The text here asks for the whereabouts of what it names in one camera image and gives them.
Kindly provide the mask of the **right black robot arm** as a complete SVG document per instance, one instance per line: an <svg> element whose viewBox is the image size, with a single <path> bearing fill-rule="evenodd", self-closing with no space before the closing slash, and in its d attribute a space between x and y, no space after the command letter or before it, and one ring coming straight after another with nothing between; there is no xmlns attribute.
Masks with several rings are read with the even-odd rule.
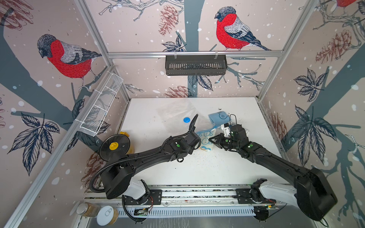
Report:
<svg viewBox="0 0 365 228"><path fill-rule="evenodd" d="M307 217L321 221L337 204L337 197L323 172L317 168L300 167L269 152L248 139L240 125L230 128L230 135L221 133L209 138L220 149L238 153L242 158L274 172L288 184L258 179L251 185L253 201L278 200L299 208Z"/></svg>

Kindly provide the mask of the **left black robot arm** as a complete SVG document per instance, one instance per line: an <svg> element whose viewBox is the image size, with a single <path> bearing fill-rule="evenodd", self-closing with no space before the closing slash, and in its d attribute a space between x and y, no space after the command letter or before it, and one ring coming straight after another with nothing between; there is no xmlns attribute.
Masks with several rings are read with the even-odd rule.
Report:
<svg viewBox="0 0 365 228"><path fill-rule="evenodd" d="M107 161L106 170L100 174L104 193L108 200L122 195L132 198L137 205L145 204L151 196L144 180L131 181L139 172L164 162L183 162L201 145L195 132L169 137L163 145L137 154L128 154L130 139L125 135L113 135L105 140L100 155Z"/></svg>

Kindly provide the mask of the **clear vacuum bag blue zipper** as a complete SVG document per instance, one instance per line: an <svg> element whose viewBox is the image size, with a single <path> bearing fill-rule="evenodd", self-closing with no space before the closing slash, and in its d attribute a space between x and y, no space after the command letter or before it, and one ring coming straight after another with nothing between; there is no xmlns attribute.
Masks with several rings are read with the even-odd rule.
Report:
<svg viewBox="0 0 365 228"><path fill-rule="evenodd" d="M170 104L164 105L157 110L164 127L171 136L182 135L189 130L193 118L198 115L195 121L195 132L211 131L214 125L208 115L202 114L187 98L178 98Z"/></svg>

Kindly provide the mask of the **cream towel blue bunny print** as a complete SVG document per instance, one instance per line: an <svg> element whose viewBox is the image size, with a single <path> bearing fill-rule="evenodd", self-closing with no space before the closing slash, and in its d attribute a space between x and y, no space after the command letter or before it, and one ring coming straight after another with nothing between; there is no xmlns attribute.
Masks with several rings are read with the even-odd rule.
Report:
<svg viewBox="0 0 365 228"><path fill-rule="evenodd" d="M199 147L200 150L205 152L210 152L214 148L214 144L212 144L209 139L212 137L215 137L216 135L216 129L213 129L211 131L205 131L205 132L199 132L198 136L201 139L201 145Z"/></svg>

